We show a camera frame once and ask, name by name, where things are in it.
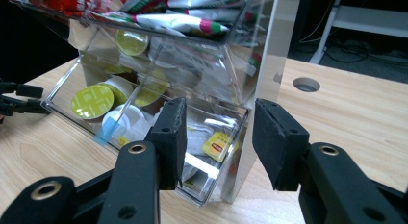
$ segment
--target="plastic drawer organizer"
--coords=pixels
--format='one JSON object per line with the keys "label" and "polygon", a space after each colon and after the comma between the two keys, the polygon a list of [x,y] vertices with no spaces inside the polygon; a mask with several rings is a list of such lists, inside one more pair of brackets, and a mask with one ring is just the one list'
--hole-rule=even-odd
{"label": "plastic drawer organizer", "polygon": [[240,0],[229,31],[211,37],[103,19],[95,16],[103,1],[79,18],[62,16],[80,56],[43,106],[117,151],[144,139],[167,100],[186,97],[188,148],[176,191],[198,206],[233,200],[250,113],[244,105],[257,84],[274,0]]}

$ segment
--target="table surface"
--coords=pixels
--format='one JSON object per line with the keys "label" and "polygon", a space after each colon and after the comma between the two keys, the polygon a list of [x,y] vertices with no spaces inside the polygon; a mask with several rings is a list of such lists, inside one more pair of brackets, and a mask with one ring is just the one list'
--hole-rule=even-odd
{"label": "table surface", "polygon": [[[68,62],[30,85],[48,95]],[[319,82],[317,92],[293,86]],[[287,60],[278,103],[311,134],[338,145],[372,179],[405,191],[408,185],[408,86],[306,62]],[[0,125],[0,213],[29,184],[67,176],[76,185],[112,169],[116,155],[55,114],[15,114]],[[197,208],[161,191],[162,223],[304,223],[297,192],[277,192],[257,160],[236,201]]]}

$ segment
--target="screw hole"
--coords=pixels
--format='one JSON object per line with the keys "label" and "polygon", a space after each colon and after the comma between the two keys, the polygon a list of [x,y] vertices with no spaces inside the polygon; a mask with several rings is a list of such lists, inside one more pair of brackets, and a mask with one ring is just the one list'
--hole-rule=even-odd
{"label": "screw hole", "polygon": [[364,208],[363,211],[371,219],[374,219],[377,221],[385,221],[385,216],[376,209]]}
{"label": "screw hole", "polygon": [[133,207],[133,206],[125,206],[125,207],[122,207],[122,209],[120,209],[120,211],[119,211],[119,213],[117,214],[117,216],[118,216],[120,219],[128,220],[128,219],[134,217],[135,214],[136,214],[136,209],[135,209],[135,207]]}
{"label": "screw hole", "polygon": [[33,200],[44,200],[54,196],[61,189],[61,184],[56,181],[48,182],[39,185],[31,193],[31,198]]}
{"label": "screw hole", "polygon": [[146,146],[145,145],[134,145],[129,147],[128,151],[131,154],[140,154],[143,153],[146,150]]}
{"label": "screw hole", "polygon": [[316,92],[320,89],[320,84],[311,78],[296,78],[293,81],[293,85],[300,91]]}
{"label": "screw hole", "polygon": [[323,154],[326,155],[336,156],[339,154],[339,151],[331,146],[323,145],[319,149]]}

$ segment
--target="lipton tea bag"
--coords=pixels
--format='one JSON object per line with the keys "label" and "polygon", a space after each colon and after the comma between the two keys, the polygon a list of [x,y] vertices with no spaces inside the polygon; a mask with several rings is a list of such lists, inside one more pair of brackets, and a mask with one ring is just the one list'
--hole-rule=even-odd
{"label": "lipton tea bag", "polygon": [[202,146],[204,153],[215,159],[217,162],[224,161],[225,154],[231,144],[229,136],[223,132],[215,132]]}

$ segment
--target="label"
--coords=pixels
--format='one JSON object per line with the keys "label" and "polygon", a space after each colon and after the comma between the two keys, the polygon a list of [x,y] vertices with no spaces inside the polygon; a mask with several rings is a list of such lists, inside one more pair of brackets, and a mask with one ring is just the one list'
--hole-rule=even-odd
{"label": "label", "polygon": [[202,150],[217,162],[222,162],[224,161],[229,145],[229,136],[223,132],[215,132],[206,142],[204,142]]}
{"label": "label", "polygon": [[108,87],[101,85],[84,87],[72,98],[71,110],[80,118],[94,119],[108,112],[114,100],[114,93]]}
{"label": "label", "polygon": [[119,143],[119,145],[122,147],[125,144],[129,143],[130,141],[124,137],[124,136],[120,136],[119,139],[117,140],[117,142]]}

